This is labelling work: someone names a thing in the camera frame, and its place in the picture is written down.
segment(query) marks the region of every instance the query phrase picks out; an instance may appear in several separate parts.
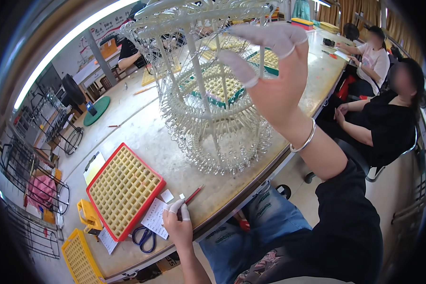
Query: red tray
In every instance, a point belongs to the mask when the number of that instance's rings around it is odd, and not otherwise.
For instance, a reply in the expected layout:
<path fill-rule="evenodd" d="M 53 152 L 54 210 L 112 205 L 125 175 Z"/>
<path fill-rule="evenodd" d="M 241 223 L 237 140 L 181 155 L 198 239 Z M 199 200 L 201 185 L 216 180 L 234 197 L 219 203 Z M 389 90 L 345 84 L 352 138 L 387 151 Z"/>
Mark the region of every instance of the red tray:
<path fill-rule="evenodd" d="M 141 220 L 166 182 L 125 143 L 114 151 L 87 187 L 102 224 L 121 242 Z"/>

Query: person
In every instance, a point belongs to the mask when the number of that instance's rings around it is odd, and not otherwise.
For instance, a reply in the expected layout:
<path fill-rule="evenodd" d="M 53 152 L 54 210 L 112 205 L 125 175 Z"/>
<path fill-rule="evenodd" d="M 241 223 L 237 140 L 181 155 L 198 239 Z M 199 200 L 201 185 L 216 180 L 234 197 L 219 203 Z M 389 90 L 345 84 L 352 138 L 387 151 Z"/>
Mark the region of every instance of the person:
<path fill-rule="evenodd" d="M 402 59 L 391 73 L 388 91 L 346 104 L 332 96 L 316 120 L 331 138 L 352 145 L 373 167 L 390 164 L 414 145 L 419 108 L 426 102 L 423 71 L 415 60 Z"/>
<path fill-rule="evenodd" d="M 367 38 L 368 41 L 359 47 L 349 46 L 343 42 L 336 43 L 337 47 L 351 54 L 362 55 L 361 62 L 356 57 L 350 57 L 356 67 L 352 65 L 346 66 L 337 84 L 336 92 L 339 92 L 344 80 L 351 75 L 359 81 L 357 84 L 360 84 L 361 89 L 369 89 L 363 92 L 364 95 L 372 97 L 379 94 L 379 89 L 385 81 L 386 74 L 390 68 L 390 59 L 386 53 L 385 34 L 381 28 L 372 26 L 369 28 Z"/>
<path fill-rule="evenodd" d="M 364 195 L 364 175 L 298 107 L 307 81 L 306 32 L 286 23 L 236 25 L 231 32 L 270 47 L 278 56 L 279 76 L 268 80 L 258 78 L 238 54 L 222 50 L 218 55 L 244 84 L 261 115 L 292 147 L 301 149 L 307 166 L 325 182 L 316 189 L 320 221 L 314 228 L 270 188 L 244 207 L 249 232 L 226 223 L 200 241 L 216 283 L 374 283 L 383 244 L 379 215 Z M 210 283 L 194 254 L 193 226 L 183 201 L 165 206 L 164 227 L 177 248 L 184 282 Z"/>
<path fill-rule="evenodd" d="M 137 2 L 137 4 L 131 8 L 128 19 L 134 20 L 134 15 L 142 10 L 145 6 L 146 4 L 142 3 L 142 1 Z M 134 43 L 125 37 L 122 40 L 122 49 L 120 50 L 119 68 L 121 70 L 125 70 L 125 74 L 129 75 L 137 68 L 141 68 L 146 64 L 147 63 L 145 59 L 143 58 L 140 51 L 138 51 Z"/>

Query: black pants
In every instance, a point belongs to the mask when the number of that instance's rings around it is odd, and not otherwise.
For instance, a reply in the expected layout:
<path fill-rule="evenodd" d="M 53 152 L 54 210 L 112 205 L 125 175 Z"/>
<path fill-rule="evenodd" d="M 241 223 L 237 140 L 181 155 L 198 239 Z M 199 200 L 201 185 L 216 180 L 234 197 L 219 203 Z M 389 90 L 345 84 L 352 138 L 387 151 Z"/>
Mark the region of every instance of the black pants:
<path fill-rule="evenodd" d="M 348 144 L 352 145 L 359 153 L 361 153 L 365 158 L 369 156 L 370 146 L 365 145 L 361 142 L 358 142 L 356 139 L 352 138 L 346 131 L 344 131 L 334 120 L 334 109 L 338 108 L 344 101 L 332 95 L 328 100 L 328 105 L 324 106 L 322 111 L 319 113 L 316 124 L 328 135 L 331 139 L 341 139 Z M 345 115 L 346 121 L 353 116 L 354 113 L 347 112 Z"/>
<path fill-rule="evenodd" d="M 350 64 L 347 64 L 344 73 L 339 79 L 339 82 L 337 83 L 336 88 L 334 90 L 335 93 L 339 92 L 342 87 L 342 83 L 347 79 L 348 76 L 352 76 L 356 80 L 355 82 L 349 84 L 349 89 L 347 91 L 348 94 L 351 94 L 356 97 L 359 97 L 360 95 L 374 97 L 374 91 L 371 84 L 368 81 L 361 79 L 357 75 L 357 67 L 352 66 Z"/>

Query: red pencil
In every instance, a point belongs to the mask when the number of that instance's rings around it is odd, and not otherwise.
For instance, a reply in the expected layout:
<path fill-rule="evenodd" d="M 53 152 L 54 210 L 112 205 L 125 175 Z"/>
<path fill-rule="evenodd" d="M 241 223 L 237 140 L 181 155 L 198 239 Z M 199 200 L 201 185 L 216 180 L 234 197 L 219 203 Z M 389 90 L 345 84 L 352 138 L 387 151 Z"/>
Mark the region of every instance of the red pencil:
<path fill-rule="evenodd" d="M 185 204 L 187 205 L 189 201 L 191 201 L 191 199 L 202 189 L 204 188 L 205 185 L 201 185 L 198 189 L 196 189 L 196 191 L 194 191 L 193 194 L 191 194 L 191 196 L 188 197 L 188 199 L 185 201 Z"/>

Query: black t-shirt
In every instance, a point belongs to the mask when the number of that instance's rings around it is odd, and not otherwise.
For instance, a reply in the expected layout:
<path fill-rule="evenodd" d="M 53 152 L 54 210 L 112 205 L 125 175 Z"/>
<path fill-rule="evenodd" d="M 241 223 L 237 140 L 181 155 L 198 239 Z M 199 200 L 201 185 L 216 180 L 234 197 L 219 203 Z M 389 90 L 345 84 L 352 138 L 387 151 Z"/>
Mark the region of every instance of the black t-shirt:
<path fill-rule="evenodd" d="M 359 145 L 372 166 L 384 166 L 396 160 L 415 143 L 416 119 L 409 107 L 389 105 L 398 94 L 389 90 L 371 99 L 363 110 L 351 113 L 347 121 L 371 131 L 373 147 Z"/>
<path fill-rule="evenodd" d="M 124 38 L 122 40 L 122 49 L 120 50 L 120 56 L 119 56 L 119 60 L 123 59 L 123 58 L 128 58 L 130 56 L 133 56 L 134 54 L 136 54 L 138 52 L 138 49 L 136 48 L 136 46 L 134 45 L 134 43 L 132 43 L 129 39 Z M 144 59 L 143 56 L 140 56 L 135 62 L 134 65 L 136 65 L 137 68 L 141 68 L 143 66 L 145 66 L 147 63 Z"/>
<path fill-rule="evenodd" d="M 299 276 L 374 283 L 382 265 L 380 218 L 364 196 L 365 179 L 349 160 L 316 189 L 319 223 L 258 247 L 235 283 L 272 283 Z"/>

